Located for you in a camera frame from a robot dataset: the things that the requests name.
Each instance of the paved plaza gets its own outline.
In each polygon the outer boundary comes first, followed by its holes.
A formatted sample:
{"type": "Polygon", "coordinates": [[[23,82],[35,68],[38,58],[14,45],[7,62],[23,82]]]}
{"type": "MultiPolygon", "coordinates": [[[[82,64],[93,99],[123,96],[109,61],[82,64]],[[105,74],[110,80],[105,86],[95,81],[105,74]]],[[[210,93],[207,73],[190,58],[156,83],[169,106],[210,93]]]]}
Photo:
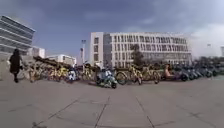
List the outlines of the paved plaza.
{"type": "Polygon", "coordinates": [[[223,128],[224,77],[105,89],[76,82],[0,81],[0,126],[223,128]]]}

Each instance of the pole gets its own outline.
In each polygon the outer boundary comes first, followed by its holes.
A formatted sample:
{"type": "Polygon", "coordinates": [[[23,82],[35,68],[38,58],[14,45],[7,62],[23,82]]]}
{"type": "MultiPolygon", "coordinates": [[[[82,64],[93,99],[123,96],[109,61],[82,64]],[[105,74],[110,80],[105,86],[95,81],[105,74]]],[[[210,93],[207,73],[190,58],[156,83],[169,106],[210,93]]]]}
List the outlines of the pole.
{"type": "Polygon", "coordinates": [[[83,64],[83,69],[85,68],[85,44],[86,40],[82,40],[82,64],[83,64]]]}

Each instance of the white building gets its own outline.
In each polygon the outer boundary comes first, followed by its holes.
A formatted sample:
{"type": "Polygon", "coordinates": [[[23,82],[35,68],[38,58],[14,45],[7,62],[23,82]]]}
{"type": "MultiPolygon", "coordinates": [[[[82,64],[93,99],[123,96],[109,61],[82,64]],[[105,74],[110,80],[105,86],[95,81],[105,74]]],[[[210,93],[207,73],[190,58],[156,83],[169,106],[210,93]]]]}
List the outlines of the white building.
{"type": "Polygon", "coordinates": [[[29,56],[40,56],[42,58],[45,58],[45,49],[39,48],[36,46],[32,46],[28,49],[28,55],[29,56]]]}
{"type": "Polygon", "coordinates": [[[63,62],[66,64],[70,64],[70,65],[75,65],[77,63],[76,58],[71,57],[71,56],[67,56],[67,55],[52,55],[52,56],[48,56],[47,58],[49,58],[50,60],[55,60],[57,62],[63,62]]]}
{"type": "Polygon", "coordinates": [[[127,67],[133,62],[131,45],[139,44],[144,59],[165,60],[170,63],[191,63],[187,38],[171,33],[91,33],[90,62],[127,67]]]}

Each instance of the building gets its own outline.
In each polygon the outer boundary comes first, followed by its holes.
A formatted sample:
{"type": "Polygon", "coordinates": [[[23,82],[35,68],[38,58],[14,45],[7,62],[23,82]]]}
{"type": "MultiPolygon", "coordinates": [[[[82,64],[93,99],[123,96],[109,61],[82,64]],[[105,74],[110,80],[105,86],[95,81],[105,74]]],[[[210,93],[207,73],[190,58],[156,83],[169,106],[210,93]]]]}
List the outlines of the building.
{"type": "Polygon", "coordinates": [[[67,56],[67,55],[52,55],[52,56],[48,56],[47,58],[49,58],[50,60],[55,60],[57,62],[63,62],[66,64],[70,64],[70,65],[75,65],[77,63],[76,58],[71,57],[71,56],[67,56]]]}
{"type": "Polygon", "coordinates": [[[45,49],[39,48],[36,46],[32,46],[28,49],[29,56],[40,56],[41,58],[45,58],[45,49]]]}
{"type": "Polygon", "coordinates": [[[191,63],[187,38],[171,33],[91,33],[90,62],[127,67],[133,62],[131,45],[139,44],[145,60],[191,63]]]}
{"type": "Polygon", "coordinates": [[[224,46],[221,47],[221,56],[224,57],[224,46]]]}
{"type": "Polygon", "coordinates": [[[0,16],[0,53],[12,53],[15,48],[26,55],[31,47],[34,30],[6,16],[0,16]]]}

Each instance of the rooftop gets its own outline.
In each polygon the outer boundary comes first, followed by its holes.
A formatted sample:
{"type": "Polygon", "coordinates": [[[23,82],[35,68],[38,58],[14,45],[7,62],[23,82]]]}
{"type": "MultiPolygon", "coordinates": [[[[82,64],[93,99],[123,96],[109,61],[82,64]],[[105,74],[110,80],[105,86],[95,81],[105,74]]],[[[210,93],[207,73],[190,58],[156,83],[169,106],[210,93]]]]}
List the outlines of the rooftop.
{"type": "Polygon", "coordinates": [[[21,24],[22,26],[24,26],[24,27],[26,27],[26,28],[32,30],[33,32],[35,32],[35,30],[34,30],[33,28],[31,28],[31,27],[29,27],[29,26],[27,26],[27,25],[24,25],[24,23],[20,23],[19,21],[15,20],[15,19],[13,19],[13,18],[10,18],[10,17],[8,17],[8,16],[0,16],[0,19],[1,19],[1,17],[7,18],[7,19],[9,19],[9,20],[12,20],[12,21],[14,21],[14,22],[16,22],[16,23],[18,23],[18,24],[21,24]]]}

